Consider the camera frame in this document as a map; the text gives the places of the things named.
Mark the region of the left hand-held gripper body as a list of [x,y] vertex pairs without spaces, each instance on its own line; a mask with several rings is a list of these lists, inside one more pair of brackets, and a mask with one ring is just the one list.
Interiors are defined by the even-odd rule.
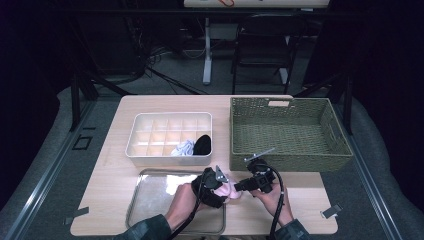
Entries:
[[216,166],[215,169],[211,167],[205,168],[203,172],[191,182],[192,191],[196,196],[196,206],[203,203],[209,207],[221,208],[227,197],[217,195],[215,190],[218,190],[227,182],[228,178],[224,175],[219,166]]

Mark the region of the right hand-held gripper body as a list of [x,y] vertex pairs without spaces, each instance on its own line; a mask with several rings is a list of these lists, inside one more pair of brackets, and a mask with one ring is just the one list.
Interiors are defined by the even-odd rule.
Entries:
[[250,177],[256,185],[256,190],[259,189],[263,193],[272,191],[272,183],[275,179],[273,170],[268,163],[262,158],[263,155],[273,151],[273,148],[262,153],[255,153],[251,157],[245,158],[247,170],[252,174]]

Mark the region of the pink sock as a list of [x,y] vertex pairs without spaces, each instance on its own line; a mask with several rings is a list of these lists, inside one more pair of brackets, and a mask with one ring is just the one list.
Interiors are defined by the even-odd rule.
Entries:
[[226,202],[241,197],[242,193],[235,189],[236,181],[229,178],[219,166],[215,167],[215,180],[218,182],[218,187],[213,192],[219,197],[225,197]]

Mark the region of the green woven basket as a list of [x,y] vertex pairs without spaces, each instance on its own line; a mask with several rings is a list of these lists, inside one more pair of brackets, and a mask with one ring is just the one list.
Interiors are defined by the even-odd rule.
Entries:
[[337,171],[353,152],[326,98],[233,97],[230,100],[230,168],[263,154],[279,171]]

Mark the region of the black sock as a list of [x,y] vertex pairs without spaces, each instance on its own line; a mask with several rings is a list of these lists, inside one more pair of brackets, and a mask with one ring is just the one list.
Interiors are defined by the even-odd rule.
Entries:
[[194,155],[208,155],[212,151],[212,140],[209,135],[202,135],[194,144]]

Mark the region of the white sock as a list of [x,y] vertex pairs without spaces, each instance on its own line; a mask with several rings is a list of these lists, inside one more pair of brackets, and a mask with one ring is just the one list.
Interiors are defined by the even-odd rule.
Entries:
[[186,140],[178,144],[172,151],[172,156],[192,156],[194,152],[194,142]]

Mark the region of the clear plastic box lid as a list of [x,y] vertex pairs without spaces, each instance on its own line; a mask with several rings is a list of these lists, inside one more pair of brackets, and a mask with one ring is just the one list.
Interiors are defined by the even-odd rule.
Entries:
[[[126,226],[132,227],[141,220],[165,214],[174,198],[177,187],[191,183],[201,171],[145,169],[137,180],[132,201],[128,207]],[[194,219],[181,231],[181,235],[220,235],[225,230],[226,208],[207,207],[196,213]]]

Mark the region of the white compartment storage box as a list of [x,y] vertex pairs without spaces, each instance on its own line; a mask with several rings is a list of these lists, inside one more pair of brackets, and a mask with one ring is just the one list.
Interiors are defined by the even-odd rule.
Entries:
[[208,155],[172,156],[180,143],[195,142],[202,136],[212,138],[212,115],[208,112],[140,113],[133,122],[126,156],[136,166],[205,166]]

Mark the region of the person's right hand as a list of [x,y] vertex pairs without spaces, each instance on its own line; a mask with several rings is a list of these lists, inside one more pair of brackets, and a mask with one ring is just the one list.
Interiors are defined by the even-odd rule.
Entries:
[[[285,193],[286,187],[280,188],[278,183],[272,184],[272,191],[269,193],[263,193],[260,190],[251,191],[251,195],[255,198],[258,198],[265,209],[274,216],[276,213],[279,213],[278,223],[281,227],[287,225],[294,220],[288,195]],[[277,206],[280,200],[280,197],[283,196],[283,205],[280,210],[277,210]]]

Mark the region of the person's left hand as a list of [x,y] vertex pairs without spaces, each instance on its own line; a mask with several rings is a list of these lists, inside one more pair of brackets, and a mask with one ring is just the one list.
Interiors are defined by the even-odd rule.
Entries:
[[171,205],[165,214],[165,219],[172,231],[176,230],[188,219],[196,205],[196,196],[190,183],[177,187]]

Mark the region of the black metal stand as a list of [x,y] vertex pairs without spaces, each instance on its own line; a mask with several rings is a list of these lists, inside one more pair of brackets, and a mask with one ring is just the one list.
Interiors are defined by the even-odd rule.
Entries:
[[338,73],[330,78],[307,87],[305,90],[294,95],[295,98],[304,98],[318,91],[324,86],[330,86],[326,97],[332,102],[337,103],[343,99],[342,123],[349,135],[352,135],[351,113],[353,102],[353,80],[349,74]]
[[72,106],[72,125],[70,130],[74,131],[81,122],[81,105],[80,105],[80,94],[88,101],[96,101],[99,97],[99,93],[96,90],[94,84],[98,83],[112,92],[126,96],[130,95],[130,92],[116,86],[112,82],[107,81],[94,72],[88,70],[77,69],[71,80],[71,106]]

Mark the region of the black folding chair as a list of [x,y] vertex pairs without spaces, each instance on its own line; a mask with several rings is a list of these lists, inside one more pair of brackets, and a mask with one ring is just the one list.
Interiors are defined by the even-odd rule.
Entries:
[[237,70],[245,68],[272,68],[277,74],[287,72],[281,83],[288,92],[299,41],[308,30],[305,18],[299,15],[254,14],[237,26],[235,50],[231,65],[232,93],[236,92]]

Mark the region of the grey floor tape strip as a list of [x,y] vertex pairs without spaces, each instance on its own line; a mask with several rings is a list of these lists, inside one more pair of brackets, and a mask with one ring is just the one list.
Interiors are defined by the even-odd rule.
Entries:
[[88,214],[88,213],[89,213],[88,207],[78,209],[78,210],[74,211],[71,216],[65,217],[63,224],[64,225],[70,225],[76,217],[79,217],[79,216],[82,216],[82,215],[85,215],[85,214]]

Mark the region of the light desk top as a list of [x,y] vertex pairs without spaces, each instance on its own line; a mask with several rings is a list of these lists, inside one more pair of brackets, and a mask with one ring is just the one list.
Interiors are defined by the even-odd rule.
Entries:
[[234,0],[226,7],[218,0],[184,0],[187,8],[326,8],[330,0]]

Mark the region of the aluminium floor rail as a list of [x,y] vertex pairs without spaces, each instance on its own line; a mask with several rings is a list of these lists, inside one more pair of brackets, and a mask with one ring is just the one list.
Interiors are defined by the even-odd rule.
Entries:
[[0,210],[0,240],[22,239],[33,222],[50,189],[58,178],[77,142],[78,133],[91,117],[97,103],[88,101],[83,105],[80,122],[71,128],[70,107],[62,104],[40,150],[37,152],[22,180]]
[[355,169],[387,240],[404,240],[393,219],[389,207],[365,162],[355,137],[353,135],[349,135],[347,132],[346,137],[354,154],[353,163]]

